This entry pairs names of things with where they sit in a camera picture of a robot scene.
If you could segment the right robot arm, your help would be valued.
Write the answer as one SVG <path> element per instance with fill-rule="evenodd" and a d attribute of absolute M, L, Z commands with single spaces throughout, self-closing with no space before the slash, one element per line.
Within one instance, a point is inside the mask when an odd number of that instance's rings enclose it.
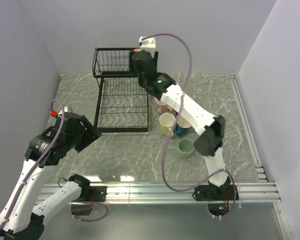
<path fill-rule="evenodd" d="M 155 60 L 150 53 L 132 50 L 129 54 L 129 70 L 137 76 L 139 86 L 148 94 L 170 106 L 191 124 L 198 134 L 194 149 L 204 156 L 210 176 L 210 194 L 216 200 L 223 199 L 231 185 L 223 159 L 225 118 L 203 109 L 169 75 L 157 72 Z"/>

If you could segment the salmon floral mug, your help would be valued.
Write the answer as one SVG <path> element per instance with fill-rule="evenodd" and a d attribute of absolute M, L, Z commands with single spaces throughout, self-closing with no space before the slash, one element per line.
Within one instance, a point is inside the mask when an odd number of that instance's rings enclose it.
<path fill-rule="evenodd" d="M 140 48 L 135 48 L 135 49 L 133 49 L 131 52 L 132 53 L 139 53 L 139 52 L 141 52 L 142 50 L 140 49 Z"/>

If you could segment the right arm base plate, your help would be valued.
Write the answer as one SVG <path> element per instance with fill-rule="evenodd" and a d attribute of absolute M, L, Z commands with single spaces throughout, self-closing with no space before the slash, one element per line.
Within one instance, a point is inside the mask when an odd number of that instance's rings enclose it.
<path fill-rule="evenodd" d="M 233 201 L 239 200 L 239 193 L 236 186 L 230 184 L 227 188 L 221 189 L 212 185 L 199 185 L 194 189 L 193 198 L 196 201 Z"/>

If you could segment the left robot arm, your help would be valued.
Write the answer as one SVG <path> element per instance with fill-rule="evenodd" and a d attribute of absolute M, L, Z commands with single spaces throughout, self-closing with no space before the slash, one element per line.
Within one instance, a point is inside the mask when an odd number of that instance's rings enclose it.
<path fill-rule="evenodd" d="M 45 225 L 68 203 L 93 199 L 90 181 L 74 174 L 56 193 L 36 204 L 59 161 L 70 150 L 80 153 L 102 136 L 84 115 L 51 114 L 55 124 L 29 142 L 18 182 L 0 213 L 0 237 L 5 240 L 37 240 Z"/>

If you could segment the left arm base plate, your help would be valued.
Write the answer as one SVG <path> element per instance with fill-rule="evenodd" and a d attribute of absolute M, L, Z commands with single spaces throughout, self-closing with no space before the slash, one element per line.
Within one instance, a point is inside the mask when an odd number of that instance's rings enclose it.
<path fill-rule="evenodd" d="M 104 202 L 106 194 L 107 187 L 104 185 L 84 187 L 77 200 L 81 202 Z"/>

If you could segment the yellow-green faceted mug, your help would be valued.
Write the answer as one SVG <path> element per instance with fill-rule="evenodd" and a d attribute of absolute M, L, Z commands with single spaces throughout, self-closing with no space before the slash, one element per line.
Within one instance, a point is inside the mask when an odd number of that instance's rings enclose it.
<path fill-rule="evenodd" d="M 173 137 L 173 127 L 176 122 L 176 117 L 172 113 L 163 113 L 159 117 L 159 130 L 162 134 Z"/>

